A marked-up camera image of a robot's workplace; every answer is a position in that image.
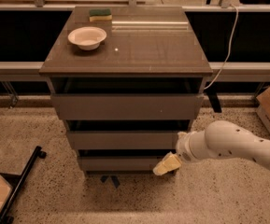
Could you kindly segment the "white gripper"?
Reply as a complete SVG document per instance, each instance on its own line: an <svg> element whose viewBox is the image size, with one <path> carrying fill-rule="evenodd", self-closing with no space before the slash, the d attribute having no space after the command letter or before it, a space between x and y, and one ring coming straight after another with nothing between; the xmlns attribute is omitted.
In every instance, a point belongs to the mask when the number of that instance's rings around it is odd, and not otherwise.
<svg viewBox="0 0 270 224"><path fill-rule="evenodd" d="M190 148L190 139L194 132L179 132L176 143L176 153L169 152L163 159L153 168L156 175L164 175L168 172L178 169L182 165L182 161L186 163L198 162L198 159L192 154Z"/></svg>

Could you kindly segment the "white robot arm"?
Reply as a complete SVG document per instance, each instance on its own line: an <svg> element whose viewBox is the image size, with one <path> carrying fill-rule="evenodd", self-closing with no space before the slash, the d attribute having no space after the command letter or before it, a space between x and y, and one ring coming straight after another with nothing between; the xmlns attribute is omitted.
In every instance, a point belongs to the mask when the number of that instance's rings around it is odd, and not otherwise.
<svg viewBox="0 0 270 224"><path fill-rule="evenodd" d="M214 121L201 132L179 133L176 152L167 153L153 168L153 173L164 175L175 171L183 162L232 158L253 161L270 171L270 140L232 122Z"/></svg>

